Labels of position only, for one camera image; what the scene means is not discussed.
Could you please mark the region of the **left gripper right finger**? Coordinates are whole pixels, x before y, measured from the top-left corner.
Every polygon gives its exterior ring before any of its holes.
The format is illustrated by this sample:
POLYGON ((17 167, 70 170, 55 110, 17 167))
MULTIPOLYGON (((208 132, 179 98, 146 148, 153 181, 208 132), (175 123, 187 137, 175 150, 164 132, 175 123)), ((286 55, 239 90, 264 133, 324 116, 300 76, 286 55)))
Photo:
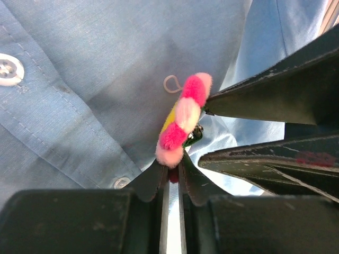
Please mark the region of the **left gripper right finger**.
POLYGON ((232 196, 188 155, 179 192, 184 253, 338 253, 338 205, 325 197, 232 196))

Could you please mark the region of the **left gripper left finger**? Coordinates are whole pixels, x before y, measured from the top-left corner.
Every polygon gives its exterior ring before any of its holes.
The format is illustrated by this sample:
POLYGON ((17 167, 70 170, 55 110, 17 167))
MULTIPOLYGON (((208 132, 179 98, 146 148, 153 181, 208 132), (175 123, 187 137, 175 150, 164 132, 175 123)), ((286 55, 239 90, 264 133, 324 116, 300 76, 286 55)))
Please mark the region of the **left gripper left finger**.
POLYGON ((122 189, 35 189, 1 211, 1 253, 160 253, 167 168, 122 189))

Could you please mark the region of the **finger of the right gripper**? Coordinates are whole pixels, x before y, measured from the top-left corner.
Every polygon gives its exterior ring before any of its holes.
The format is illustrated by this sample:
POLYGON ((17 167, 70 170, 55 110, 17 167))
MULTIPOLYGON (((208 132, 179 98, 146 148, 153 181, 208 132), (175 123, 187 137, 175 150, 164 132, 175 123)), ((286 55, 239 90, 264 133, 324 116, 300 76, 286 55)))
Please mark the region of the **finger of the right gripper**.
POLYGON ((198 165, 275 195, 321 195, 338 202, 338 132, 218 150, 198 165))
POLYGON ((311 125, 338 121, 338 26, 271 68, 212 95, 206 112, 311 125))

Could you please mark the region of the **pink flower brooch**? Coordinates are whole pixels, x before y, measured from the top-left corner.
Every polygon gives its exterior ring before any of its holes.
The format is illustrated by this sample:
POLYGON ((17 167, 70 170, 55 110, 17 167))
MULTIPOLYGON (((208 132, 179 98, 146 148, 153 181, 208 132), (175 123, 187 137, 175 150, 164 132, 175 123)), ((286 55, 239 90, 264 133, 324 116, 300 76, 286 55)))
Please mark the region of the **pink flower brooch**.
POLYGON ((201 111, 210 95, 212 77, 205 72, 196 73, 179 84, 174 75, 167 76, 163 81, 168 93, 181 92, 160 131, 156 146, 156 160, 168 167, 168 180, 179 181, 179 171, 175 168, 183 158, 186 147, 201 140, 203 127, 199 126, 201 111))

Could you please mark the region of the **light blue button shirt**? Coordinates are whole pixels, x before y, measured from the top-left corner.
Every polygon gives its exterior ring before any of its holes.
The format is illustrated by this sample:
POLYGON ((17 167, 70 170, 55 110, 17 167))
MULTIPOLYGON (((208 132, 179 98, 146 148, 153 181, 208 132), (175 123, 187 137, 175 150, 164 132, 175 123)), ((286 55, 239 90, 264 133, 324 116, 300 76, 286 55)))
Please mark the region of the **light blue button shirt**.
POLYGON ((212 93, 319 34, 326 1, 1 1, 1 203, 24 189, 118 188, 154 161, 177 100, 163 81, 197 72, 212 93))

